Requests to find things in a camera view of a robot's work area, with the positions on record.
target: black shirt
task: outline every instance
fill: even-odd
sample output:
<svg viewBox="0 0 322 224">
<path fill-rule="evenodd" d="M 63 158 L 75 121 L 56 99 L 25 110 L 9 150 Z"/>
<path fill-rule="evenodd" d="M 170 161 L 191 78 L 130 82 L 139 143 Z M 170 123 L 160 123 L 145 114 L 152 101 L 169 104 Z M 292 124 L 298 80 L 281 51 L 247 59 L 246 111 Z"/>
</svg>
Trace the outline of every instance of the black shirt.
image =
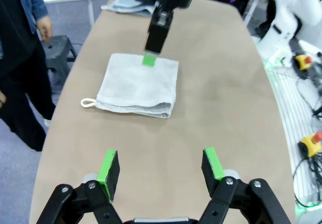
<svg viewBox="0 0 322 224">
<path fill-rule="evenodd" d="M 4 52 L 1 78 L 31 56 L 38 40 L 30 31 L 20 0 L 0 0 L 0 40 Z"/>
</svg>

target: red button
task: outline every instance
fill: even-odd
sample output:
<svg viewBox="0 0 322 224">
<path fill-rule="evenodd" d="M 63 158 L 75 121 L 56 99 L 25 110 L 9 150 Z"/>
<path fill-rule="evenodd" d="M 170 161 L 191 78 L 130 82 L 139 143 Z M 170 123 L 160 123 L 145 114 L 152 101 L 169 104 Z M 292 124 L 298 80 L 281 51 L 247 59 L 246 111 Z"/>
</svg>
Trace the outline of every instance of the red button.
<svg viewBox="0 0 322 224">
<path fill-rule="evenodd" d="M 305 58 L 305 63 L 307 63 L 307 64 L 312 63 L 312 58 L 310 56 L 308 56 L 307 58 Z"/>
<path fill-rule="evenodd" d="M 317 142 L 319 142 L 321 140 L 322 140 L 322 132 L 319 131 L 314 135 L 314 137 L 312 138 L 312 141 L 317 143 Z"/>
</svg>

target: brown tabletop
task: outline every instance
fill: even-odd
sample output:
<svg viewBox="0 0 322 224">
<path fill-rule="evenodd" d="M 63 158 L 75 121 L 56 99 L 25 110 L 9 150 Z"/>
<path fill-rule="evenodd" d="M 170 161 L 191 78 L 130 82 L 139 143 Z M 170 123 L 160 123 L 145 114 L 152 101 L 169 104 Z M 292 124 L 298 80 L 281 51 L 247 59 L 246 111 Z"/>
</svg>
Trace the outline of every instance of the brown tabletop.
<svg viewBox="0 0 322 224">
<path fill-rule="evenodd" d="M 210 200 L 202 150 L 213 146 L 224 169 L 248 182 L 264 178 L 295 222 L 282 121 L 255 45 L 237 10 L 193 0 L 175 10 L 160 57 L 179 61 L 172 116 L 158 119 L 83 108 L 95 98 L 112 53 L 143 54 L 149 18 L 102 12 L 61 93 L 37 173 L 30 223 L 55 186 L 77 187 L 98 172 L 106 150 L 119 151 L 114 206 L 134 217 L 199 218 Z M 86 214 L 81 223 L 96 223 Z M 230 210 L 224 223 L 247 223 Z"/>
</svg>

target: denim jacket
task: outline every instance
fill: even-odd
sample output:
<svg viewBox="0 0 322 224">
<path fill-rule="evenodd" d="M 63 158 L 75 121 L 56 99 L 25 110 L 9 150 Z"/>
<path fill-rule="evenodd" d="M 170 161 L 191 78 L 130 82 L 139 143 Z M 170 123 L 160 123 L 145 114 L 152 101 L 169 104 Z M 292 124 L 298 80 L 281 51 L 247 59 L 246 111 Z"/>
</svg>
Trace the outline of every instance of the denim jacket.
<svg viewBox="0 0 322 224">
<path fill-rule="evenodd" d="M 47 7 L 44 0 L 20 0 L 21 5 L 27 16 L 27 20 L 30 26 L 30 30 L 33 34 L 36 33 L 35 20 L 41 19 L 48 15 Z M 4 52 L 1 45 L 0 38 L 0 59 L 4 57 Z"/>
</svg>

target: table leg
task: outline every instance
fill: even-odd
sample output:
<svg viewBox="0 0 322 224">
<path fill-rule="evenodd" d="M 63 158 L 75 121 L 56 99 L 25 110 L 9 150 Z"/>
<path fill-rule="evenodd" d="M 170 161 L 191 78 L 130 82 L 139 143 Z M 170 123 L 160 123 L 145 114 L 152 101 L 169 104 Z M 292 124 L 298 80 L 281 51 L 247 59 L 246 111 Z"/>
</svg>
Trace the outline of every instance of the table leg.
<svg viewBox="0 0 322 224">
<path fill-rule="evenodd" d="M 244 22 L 246 23 L 246 26 L 250 22 L 258 2 L 259 2 L 259 0 L 254 0 L 252 5 L 251 5 L 251 8 L 248 10 L 248 13 L 247 13 L 247 15 L 245 17 L 245 20 L 244 20 Z"/>
<path fill-rule="evenodd" d="M 88 0 L 88 7 L 89 7 L 90 25 L 92 27 L 94 25 L 94 23 L 95 23 L 92 0 Z"/>
</svg>

